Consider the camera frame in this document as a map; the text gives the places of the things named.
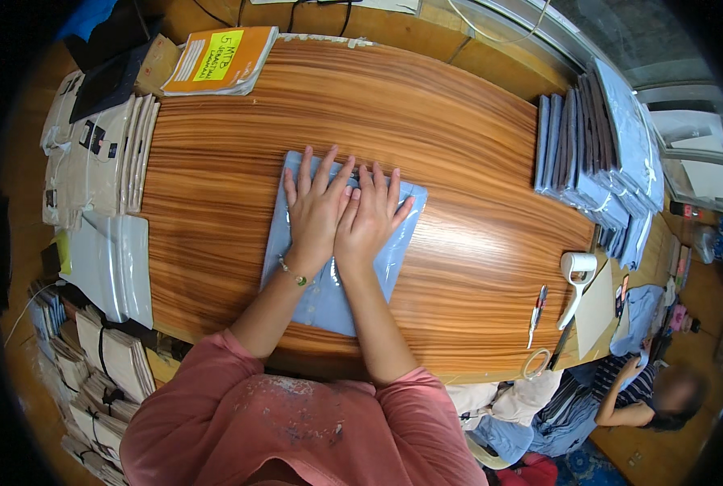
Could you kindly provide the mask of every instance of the scissors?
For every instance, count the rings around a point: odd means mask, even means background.
[[[540,323],[540,317],[542,316],[542,310],[545,309],[545,302],[548,297],[548,286],[542,286],[540,289],[540,296],[537,297],[537,303],[532,310],[532,319],[529,322],[529,344],[526,345],[526,349],[531,349],[532,339],[534,338],[534,330]]]

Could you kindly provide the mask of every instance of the pink object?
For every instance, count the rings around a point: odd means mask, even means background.
[[[263,371],[228,330],[195,345],[127,427],[130,484],[241,484],[271,459],[313,486],[487,484],[426,369],[377,391]]]
[[[672,328],[672,332],[680,330],[680,326],[683,324],[686,312],[688,312],[688,310],[686,309],[686,306],[683,306],[682,304],[677,304],[672,310],[672,317],[669,319],[669,327]]]
[[[542,454],[530,453],[516,470],[497,471],[502,486],[553,486],[558,476],[556,463]]]

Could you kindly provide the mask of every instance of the cardboard box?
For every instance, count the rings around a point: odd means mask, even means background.
[[[145,55],[138,77],[134,81],[135,94],[145,96],[151,93],[160,98],[164,96],[162,85],[172,75],[180,57],[181,49],[173,44],[172,40],[162,34],[156,34],[149,53]]]

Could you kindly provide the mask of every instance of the wooden table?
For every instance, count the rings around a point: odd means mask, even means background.
[[[256,296],[284,154],[332,143],[426,187],[391,298],[417,359],[452,383],[514,378],[553,350],[566,306],[559,259],[593,225],[531,188],[536,108],[453,66],[393,47],[279,40],[248,96],[165,99],[142,215],[154,327],[185,341],[229,326]],[[292,323],[270,365],[365,376],[355,339]]]

